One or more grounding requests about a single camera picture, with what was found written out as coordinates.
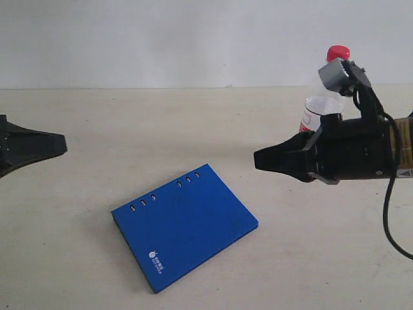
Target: white table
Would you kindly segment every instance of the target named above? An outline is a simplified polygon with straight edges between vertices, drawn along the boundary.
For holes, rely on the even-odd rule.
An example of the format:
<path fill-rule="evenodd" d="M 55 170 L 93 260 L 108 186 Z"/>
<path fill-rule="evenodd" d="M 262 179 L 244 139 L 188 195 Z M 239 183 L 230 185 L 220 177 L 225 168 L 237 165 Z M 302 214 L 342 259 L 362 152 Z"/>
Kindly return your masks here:
<path fill-rule="evenodd" d="M 396 118 L 412 85 L 376 92 Z M 297 132 L 302 88 L 16 90 L 0 112 L 68 152 L 0 179 L 0 309 L 412 309 L 413 262 L 385 239 L 387 180 L 337 186 L 255 170 Z M 353 106 L 347 117 L 357 116 Z M 110 211 L 209 163 L 260 226 L 153 294 Z M 412 180 L 390 225 L 413 251 Z"/>

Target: blue notebook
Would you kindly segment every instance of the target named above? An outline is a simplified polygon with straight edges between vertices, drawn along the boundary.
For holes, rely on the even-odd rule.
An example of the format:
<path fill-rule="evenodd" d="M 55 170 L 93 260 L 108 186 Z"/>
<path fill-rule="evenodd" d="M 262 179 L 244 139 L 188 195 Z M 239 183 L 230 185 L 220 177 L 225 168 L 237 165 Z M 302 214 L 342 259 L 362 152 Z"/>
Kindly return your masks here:
<path fill-rule="evenodd" d="M 258 226 L 208 164 L 112 216 L 155 293 Z"/>

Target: plastic bottle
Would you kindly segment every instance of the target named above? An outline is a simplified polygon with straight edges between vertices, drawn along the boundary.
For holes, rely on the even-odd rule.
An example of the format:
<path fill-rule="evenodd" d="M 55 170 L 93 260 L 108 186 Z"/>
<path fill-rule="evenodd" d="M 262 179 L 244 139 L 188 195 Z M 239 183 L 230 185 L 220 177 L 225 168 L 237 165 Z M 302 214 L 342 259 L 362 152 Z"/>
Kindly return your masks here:
<path fill-rule="evenodd" d="M 327 52 L 328 62 L 335 58 L 348 59 L 349 57 L 350 50 L 341 45 L 334 45 Z M 343 113 L 344 103 L 345 98 L 336 92 L 327 90 L 317 75 L 310 86 L 310 96 L 305 102 L 299 132 L 316 131 L 320 126 L 320 117 L 332 113 Z"/>

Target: logo on notebook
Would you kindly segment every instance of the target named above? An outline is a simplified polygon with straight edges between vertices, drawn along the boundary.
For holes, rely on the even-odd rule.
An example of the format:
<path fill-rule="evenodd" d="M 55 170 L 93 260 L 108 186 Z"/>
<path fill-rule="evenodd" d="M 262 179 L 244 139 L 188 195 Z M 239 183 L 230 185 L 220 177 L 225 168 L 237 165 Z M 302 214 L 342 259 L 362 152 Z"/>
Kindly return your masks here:
<path fill-rule="evenodd" d="M 161 261 L 156 255 L 157 255 L 156 251 L 152 251 L 152 252 L 149 252 L 148 256 L 152 260 L 152 263 L 154 264 L 157 273 L 162 274 L 163 266 L 162 266 Z"/>
<path fill-rule="evenodd" d="M 149 258 L 155 258 L 156 254 L 155 251 L 149 252 Z"/>

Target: red bottle cap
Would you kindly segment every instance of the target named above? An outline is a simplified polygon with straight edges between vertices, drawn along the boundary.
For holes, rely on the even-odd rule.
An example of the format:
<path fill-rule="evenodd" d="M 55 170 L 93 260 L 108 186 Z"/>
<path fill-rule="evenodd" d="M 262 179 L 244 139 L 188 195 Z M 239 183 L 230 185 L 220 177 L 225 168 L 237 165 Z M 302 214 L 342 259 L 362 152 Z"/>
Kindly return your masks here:
<path fill-rule="evenodd" d="M 350 58 L 350 49 L 343 45 L 333 45 L 328 49 L 327 61 L 333 61 L 335 58 L 348 59 Z"/>

